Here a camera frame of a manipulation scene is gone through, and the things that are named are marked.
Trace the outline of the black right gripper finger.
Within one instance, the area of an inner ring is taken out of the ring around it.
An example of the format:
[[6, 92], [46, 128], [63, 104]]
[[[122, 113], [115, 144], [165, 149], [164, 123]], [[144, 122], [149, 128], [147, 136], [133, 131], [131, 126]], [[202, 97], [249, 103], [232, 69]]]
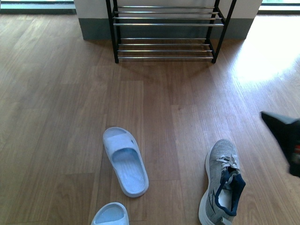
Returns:
[[288, 164], [289, 173], [300, 176], [300, 120], [271, 112], [261, 118], [278, 142]]

